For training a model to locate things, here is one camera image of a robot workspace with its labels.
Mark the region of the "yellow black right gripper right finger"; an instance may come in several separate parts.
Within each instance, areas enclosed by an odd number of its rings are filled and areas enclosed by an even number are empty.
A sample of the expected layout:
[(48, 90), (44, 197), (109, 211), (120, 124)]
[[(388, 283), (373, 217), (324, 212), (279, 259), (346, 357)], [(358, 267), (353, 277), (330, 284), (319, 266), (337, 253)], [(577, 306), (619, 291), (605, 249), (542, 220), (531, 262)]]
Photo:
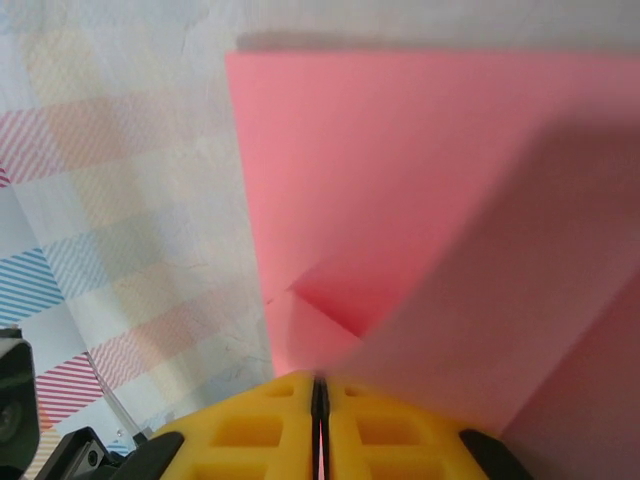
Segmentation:
[(318, 480), (533, 480), (498, 438), (318, 378)]

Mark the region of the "pink paper sheet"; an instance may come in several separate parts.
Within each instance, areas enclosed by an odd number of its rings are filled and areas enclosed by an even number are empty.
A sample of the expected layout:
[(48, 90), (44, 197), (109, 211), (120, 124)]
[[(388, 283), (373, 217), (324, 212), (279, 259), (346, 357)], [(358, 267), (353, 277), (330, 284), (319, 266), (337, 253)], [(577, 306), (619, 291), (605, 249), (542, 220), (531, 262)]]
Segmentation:
[(275, 368), (640, 480), (640, 54), (228, 55)]

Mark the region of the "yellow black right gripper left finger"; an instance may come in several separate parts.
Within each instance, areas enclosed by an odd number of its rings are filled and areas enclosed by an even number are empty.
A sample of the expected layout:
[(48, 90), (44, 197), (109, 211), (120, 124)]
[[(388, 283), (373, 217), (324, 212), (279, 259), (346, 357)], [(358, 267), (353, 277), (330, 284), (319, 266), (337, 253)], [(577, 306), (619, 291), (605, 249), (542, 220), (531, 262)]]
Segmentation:
[(122, 480), (320, 480), (314, 377), (277, 378), (162, 427)]

